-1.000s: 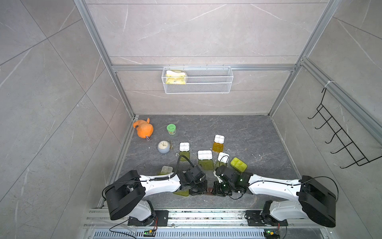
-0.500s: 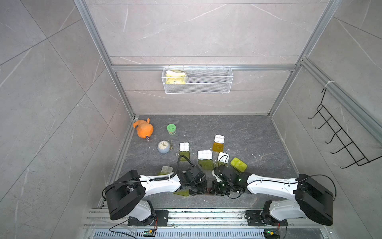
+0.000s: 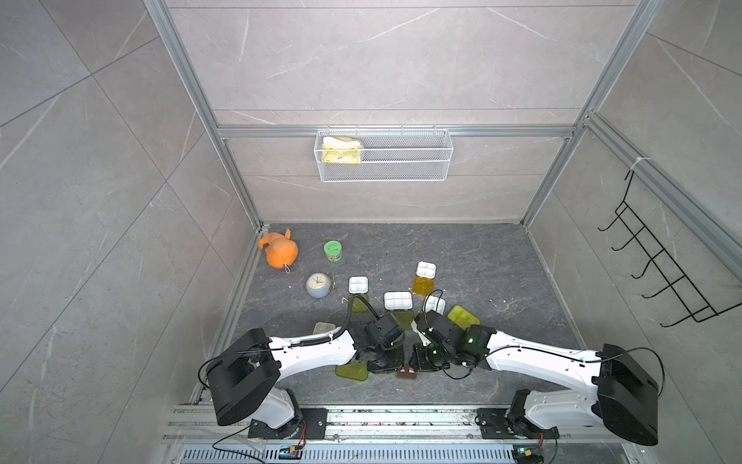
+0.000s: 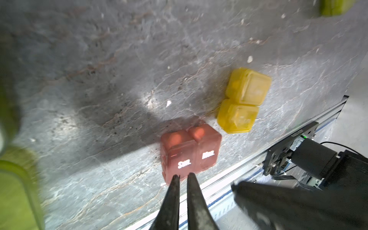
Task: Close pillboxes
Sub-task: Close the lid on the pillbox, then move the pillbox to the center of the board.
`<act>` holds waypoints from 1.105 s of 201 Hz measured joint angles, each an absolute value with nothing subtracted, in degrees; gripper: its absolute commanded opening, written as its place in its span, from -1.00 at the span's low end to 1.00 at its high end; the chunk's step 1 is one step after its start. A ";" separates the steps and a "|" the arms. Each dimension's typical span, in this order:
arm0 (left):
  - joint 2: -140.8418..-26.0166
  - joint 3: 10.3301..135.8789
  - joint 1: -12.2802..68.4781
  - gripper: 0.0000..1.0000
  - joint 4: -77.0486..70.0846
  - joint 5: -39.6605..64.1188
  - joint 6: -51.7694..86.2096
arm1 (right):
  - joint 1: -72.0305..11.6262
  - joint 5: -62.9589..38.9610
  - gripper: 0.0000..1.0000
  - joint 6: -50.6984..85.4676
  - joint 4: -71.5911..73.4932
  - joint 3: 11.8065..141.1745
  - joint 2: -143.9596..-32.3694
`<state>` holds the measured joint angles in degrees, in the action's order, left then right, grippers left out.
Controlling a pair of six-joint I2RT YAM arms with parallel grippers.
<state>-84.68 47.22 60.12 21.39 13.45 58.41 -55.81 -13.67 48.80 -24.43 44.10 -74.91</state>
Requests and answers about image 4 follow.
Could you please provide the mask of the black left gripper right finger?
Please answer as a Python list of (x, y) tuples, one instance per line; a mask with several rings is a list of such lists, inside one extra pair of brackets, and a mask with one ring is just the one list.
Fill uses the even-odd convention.
[(187, 220), (189, 230), (219, 230), (193, 172), (187, 178)]

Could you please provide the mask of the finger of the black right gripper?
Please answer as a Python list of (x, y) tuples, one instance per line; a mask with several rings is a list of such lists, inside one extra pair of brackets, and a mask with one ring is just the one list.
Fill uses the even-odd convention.
[(234, 201), (262, 230), (366, 230), (367, 188), (307, 191), (241, 181)]

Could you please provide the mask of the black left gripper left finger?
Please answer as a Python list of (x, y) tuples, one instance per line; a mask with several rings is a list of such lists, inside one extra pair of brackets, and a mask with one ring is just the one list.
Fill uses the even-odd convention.
[(163, 204), (149, 230), (178, 230), (180, 206), (180, 176), (174, 175)]

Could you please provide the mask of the brown small pillbox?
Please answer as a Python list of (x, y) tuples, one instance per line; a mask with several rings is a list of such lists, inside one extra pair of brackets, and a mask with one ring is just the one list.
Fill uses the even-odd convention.
[(172, 177), (180, 180), (189, 173), (200, 173), (217, 163), (222, 135), (208, 124), (161, 136), (161, 165), (167, 185)]

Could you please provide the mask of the yellow small pillbox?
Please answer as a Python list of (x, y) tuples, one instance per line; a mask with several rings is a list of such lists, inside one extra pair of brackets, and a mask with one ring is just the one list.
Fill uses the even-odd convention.
[(219, 108), (219, 126), (228, 134), (251, 131), (271, 83), (271, 77), (254, 70), (235, 69)]

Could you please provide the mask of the large green six-cell pillbox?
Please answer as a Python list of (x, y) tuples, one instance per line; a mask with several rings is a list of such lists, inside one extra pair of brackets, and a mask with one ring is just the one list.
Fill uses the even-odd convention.
[(43, 230), (35, 154), (15, 143), (21, 127), (9, 52), (12, 36), (1, 32), (1, 229)]

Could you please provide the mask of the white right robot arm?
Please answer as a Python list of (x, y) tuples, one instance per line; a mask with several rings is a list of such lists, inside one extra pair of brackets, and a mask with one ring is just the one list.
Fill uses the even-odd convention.
[(264, 174), (274, 180), (290, 159), (320, 180), (297, 188), (253, 184), (232, 185), (235, 203), (262, 230), (365, 230), (368, 227), (368, 159), (346, 150), (336, 152), (311, 139), (317, 128), (305, 128), (269, 148)]

